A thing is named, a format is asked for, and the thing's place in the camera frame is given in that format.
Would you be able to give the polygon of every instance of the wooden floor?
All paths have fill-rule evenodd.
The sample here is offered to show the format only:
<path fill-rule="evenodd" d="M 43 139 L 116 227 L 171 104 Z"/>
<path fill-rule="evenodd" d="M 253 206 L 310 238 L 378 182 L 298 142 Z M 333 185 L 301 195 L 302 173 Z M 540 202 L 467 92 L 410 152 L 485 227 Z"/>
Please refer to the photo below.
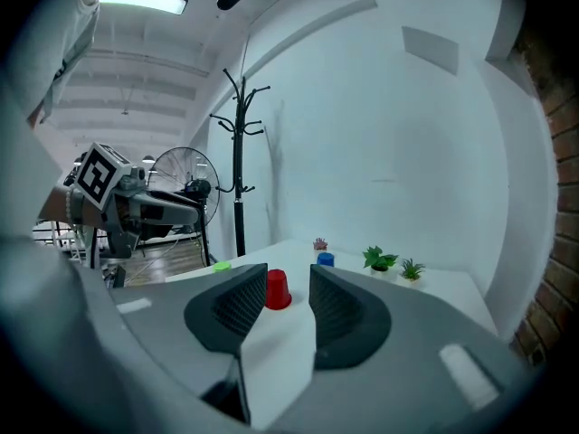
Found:
<path fill-rule="evenodd" d="M 127 271 L 125 280 L 125 286 L 127 287 L 163 283 L 166 277 L 204 267 L 204 259 L 201 258 L 201 250 L 197 241 L 179 241 L 173 249 L 163 257 L 160 257 L 173 245 L 174 243 L 145 247 L 143 250 L 133 252 L 133 256 L 130 259 L 109 259 L 103 260 L 103 263 L 108 263 L 110 267 L 121 265 Z M 143 273 L 127 282 L 154 259 L 159 260 Z"/>

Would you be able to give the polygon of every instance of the black coat rack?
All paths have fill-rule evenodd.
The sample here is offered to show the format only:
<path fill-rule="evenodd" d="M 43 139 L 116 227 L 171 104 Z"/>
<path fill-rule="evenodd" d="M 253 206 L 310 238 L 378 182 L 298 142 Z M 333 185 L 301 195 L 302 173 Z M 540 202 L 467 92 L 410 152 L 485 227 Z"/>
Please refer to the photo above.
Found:
<path fill-rule="evenodd" d="M 269 90 L 271 87 L 265 87 L 264 89 L 256 89 L 252 90 L 247 98 L 245 98 L 245 89 L 246 89 L 246 79 L 245 76 L 242 77 L 242 90 L 240 91 L 237 88 L 237 84 L 232 79 L 232 76 L 229 72 L 224 69 L 225 75 L 229 79 L 229 81 L 233 84 L 235 88 L 235 97 L 233 100 L 237 101 L 237 112 L 235 113 L 235 124 L 232 123 L 231 120 L 228 118 L 221 118 L 219 116 L 215 116 L 214 114 L 210 114 L 211 118 L 219 119 L 218 124 L 227 130 L 230 133 L 233 133 L 233 186 L 231 190 L 224 190 L 219 186 L 216 187 L 216 190 L 219 190 L 223 193 L 231 193 L 235 190 L 235 242 L 237 244 L 237 256 L 244 256 L 245 255 L 245 227 L 243 225 L 243 200 L 242 194 L 249 193 L 255 190 L 255 186 L 251 188 L 247 186 L 243 186 L 243 134 L 253 136 L 262 134 L 264 131 L 258 130 L 257 132 L 248 132 L 246 129 L 248 126 L 253 126 L 255 124 L 261 124 L 261 121 L 258 120 L 256 122 L 248 122 L 245 123 L 245 115 L 247 114 L 247 110 L 249 109 L 253 97 L 255 97 L 256 93 L 260 91 Z M 227 122 L 231 128 L 227 127 L 223 122 Z"/>

